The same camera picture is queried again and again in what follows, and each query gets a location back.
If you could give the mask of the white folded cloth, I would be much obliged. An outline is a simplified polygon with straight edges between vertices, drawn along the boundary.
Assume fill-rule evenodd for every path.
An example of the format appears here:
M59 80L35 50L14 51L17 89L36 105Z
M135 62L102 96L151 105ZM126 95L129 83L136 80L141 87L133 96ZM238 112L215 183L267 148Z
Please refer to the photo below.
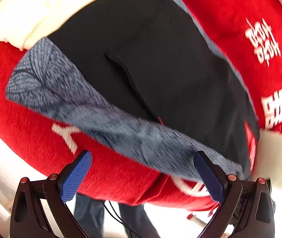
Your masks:
M94 0L0 0L0 41L30 49Z

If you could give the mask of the red sofa cover white characters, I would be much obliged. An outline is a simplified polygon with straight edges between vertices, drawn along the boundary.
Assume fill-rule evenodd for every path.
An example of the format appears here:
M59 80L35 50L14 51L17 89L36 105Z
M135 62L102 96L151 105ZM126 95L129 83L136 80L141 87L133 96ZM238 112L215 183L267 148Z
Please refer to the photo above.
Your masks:
M6 84L23 56L18 48L0 41L0 138L9 146L7 152L0 150L0 158L11 171L20 171L13 161L14 155L49 175L87 149L93 155L93 167L79 189L85 195L189 211L211 211L217 207L203 185L161 174L117 154L67 124L7 100Z

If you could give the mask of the person's legs in jeans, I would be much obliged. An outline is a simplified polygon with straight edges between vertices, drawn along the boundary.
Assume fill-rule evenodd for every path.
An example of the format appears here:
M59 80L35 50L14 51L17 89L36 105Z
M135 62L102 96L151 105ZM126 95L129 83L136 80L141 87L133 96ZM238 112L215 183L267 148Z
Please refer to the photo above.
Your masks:
M74 218L89 237L103 237L104 212L107 210L104 201L76 194ZM159 237L143 205L119 204L119 212L111 217L124 226L128 237Z

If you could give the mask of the black pants with blue waistband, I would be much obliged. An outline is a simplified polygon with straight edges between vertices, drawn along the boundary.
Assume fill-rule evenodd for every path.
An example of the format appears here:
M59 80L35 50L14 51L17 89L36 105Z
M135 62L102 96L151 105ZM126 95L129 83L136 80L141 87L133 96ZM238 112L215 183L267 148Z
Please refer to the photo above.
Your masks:
M165 174L199 181L198 151L251 173L247 88L181 0L95 0L25 53L6 97Z

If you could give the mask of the beige cushion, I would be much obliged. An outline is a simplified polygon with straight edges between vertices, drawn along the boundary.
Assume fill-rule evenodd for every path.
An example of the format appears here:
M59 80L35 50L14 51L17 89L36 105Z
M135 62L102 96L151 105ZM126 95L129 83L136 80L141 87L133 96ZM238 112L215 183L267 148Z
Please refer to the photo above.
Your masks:
M282 190L282 134L261 130L251 180L270 179L272 187Z

